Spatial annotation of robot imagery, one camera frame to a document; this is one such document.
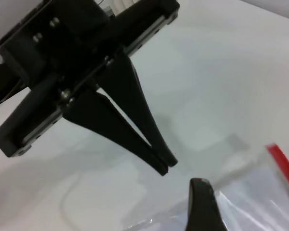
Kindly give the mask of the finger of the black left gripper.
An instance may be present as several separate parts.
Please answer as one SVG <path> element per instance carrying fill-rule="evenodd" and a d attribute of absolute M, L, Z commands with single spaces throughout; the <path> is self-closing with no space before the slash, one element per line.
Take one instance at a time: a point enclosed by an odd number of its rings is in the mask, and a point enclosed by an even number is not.
<path fill-rule="evenodd" d="M 115 142 L 145 161 L 160 175 L 168 173 L 168 166 L 104 95 L 84 91 L 63 113 L 63 118 Z"/>

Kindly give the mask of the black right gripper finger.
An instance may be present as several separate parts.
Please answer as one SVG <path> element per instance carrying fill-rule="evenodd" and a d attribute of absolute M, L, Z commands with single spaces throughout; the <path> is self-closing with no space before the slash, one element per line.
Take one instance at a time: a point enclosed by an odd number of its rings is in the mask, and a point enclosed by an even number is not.
<path fill-rule="evenodd" d="M 187 231 L 225 231 L 214 189 L 207 179 L 192 178 L 189 184 Z"/>

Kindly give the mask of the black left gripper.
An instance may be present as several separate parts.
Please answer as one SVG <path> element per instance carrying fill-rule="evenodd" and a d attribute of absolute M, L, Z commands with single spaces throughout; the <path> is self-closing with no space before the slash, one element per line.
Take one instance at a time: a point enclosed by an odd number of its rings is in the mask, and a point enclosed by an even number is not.
<path fill-rule="evenodd" d="M 107 97 L 168 166 L 178 161 L 130 57 L 177 18 L 175 0 L 141 0 L 110 19 L 92 0 L 44 0 L 0 39 L 5 65 L 30 93 L 0 126 L 0 149 L 22 155 L 86 90 Z"/>

